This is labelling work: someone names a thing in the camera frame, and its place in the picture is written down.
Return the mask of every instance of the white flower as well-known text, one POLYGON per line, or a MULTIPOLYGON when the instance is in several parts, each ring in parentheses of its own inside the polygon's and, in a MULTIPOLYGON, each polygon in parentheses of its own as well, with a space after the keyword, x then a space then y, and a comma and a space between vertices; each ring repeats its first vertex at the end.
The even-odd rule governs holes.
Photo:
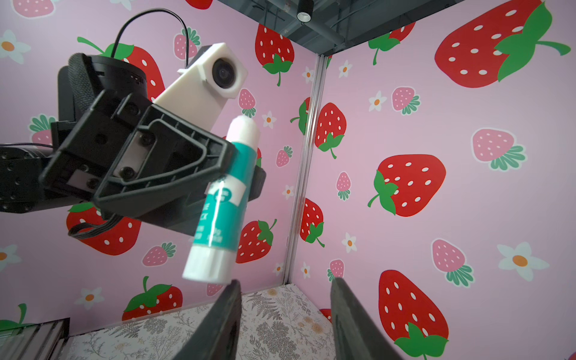
POLYGON ((348 77, 348 73, 350 72, 350 69, 352 69, 352 64, 348 64, 348 60, 346 60, 344 65, 340 66, 338 69, 340 69, 340 75, 338 75, 339 78, 343 76, 348 77))
POLYGON ((310 265, 306 265, 306 263, 303 263, 302 268, 300 270, 304 274, 305 279, 310 277, 310 265))
POLYGON ((347 253, 350 253, 351 250, 356 251, 356 237, 346 233, 346 238, 342 240, 342 245, 346 247, 347 253))
POLYGON ((310 70, 308 66, 306 66, 306 71, 302 73, 302 76, 306 79, 306 84, 308 84, 314 80, 314 70, 310 70))
POLYGON ((284 266, 280 263, 276 263, 276 267, 274 268, 273 273, 275 273, 276 276, 278 276, 282 273, 283 270, 284 270, 284 266))
POLYGON ((270 129, 274 128, 276 118, 272 116, 271 111, 268 111, 268 114, 262 115, 262 119, 264 119, 264 127, 269 127, 270 129))
POLYGON ((0 59, 7 56, 19 64, 24 63, 23 53, 30 51, 30 46, 16 41, 16 35, 12 30, 4 31, 4 35, 0 37, 0 59))
POLYGON ((282 195, 286 197, 286 200, 294 196, 294 187, 286 185, 286 190, 282 192, 282 195))
POLYGON ((132 4, 130 3, 131 1, 134 0, 110 0, 110 2, 113 4, 121 3, 128 10, 132 10, 132 4))
POLYGON ((506 257, 500 260, 498 267, 503 270, 516 270, 526 281, 532 281, 534 278, 532 269, 542 270, 550 266, 544 260, 532 256, 532 250, 527 242, 518 245, 516 249, 506 245, 498 245, 497 247, 498 251, 506 257))
POLYGON ((80 295, 82 295, 82 297, 74 301, 74 303, 76 305, 84 305, 86 310, 90 310, 92 306, 94 306, 94 303, 104 301, 104 298, 102 295, 100 295, 101 292, 101 287, 98 287, 94 290, 82 289, 80 290, 80 295))
POLYGON ((368 111, 372 111, 374 109, 376 109, 377 111, 382 110, 382 103, 384 101, 386 101, 387 99, 388 98, 385 96, 382 97, 382 91, 378 91, 376 96, 368 99, 368 102, 370 103, 370 107, 368 108, 368 111))
POLYGON ((0 248, 0 271, 8 264, 16 264, 22 261, 19 256, 16 255, 17 245, 9 245, 4 249, 0 248))

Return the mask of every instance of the white glue stick cap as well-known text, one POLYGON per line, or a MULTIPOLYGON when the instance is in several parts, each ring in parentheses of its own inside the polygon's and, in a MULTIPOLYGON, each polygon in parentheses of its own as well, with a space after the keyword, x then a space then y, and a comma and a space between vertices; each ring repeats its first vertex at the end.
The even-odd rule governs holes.
POLYGON ((254 151, 258 151, 258 141, 260 141, 260 130, 256 122, 245 115, 240 115, 232 120, 226 134, 229 142, 239 142, 250 146, 254 151))

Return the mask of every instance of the floral patterned floor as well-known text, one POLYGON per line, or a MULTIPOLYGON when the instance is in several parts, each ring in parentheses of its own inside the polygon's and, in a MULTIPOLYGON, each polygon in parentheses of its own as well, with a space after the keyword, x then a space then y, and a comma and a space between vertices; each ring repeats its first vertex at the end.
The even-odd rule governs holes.
MULTIPOLYGON (((73 337, 66 360, 170 360, 211 305, 73 337)), ((332 324, 295 285, 242 296, 236 360, 334 360, 332 324)))

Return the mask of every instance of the camera lens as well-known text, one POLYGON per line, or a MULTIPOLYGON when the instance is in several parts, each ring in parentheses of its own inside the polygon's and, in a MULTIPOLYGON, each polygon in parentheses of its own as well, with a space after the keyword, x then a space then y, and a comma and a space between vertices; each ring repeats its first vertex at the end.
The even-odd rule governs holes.
POLYGON ((234 84, 236 74, 234 73, 234 68, 228 61, 218 59, 212 67, 212 78, 216 85, 227 89, 234 84))

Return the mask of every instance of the glue stick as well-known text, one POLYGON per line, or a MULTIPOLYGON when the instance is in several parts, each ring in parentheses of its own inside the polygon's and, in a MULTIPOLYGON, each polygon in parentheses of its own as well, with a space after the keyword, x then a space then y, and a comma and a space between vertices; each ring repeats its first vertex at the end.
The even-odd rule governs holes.
POLYGON ((259 139, 254 120, 244 115, 232 120, 226 140, 236 147, 235 155, 224 176, 210 185, 184 279, 220 284, 232 281, 259 139))

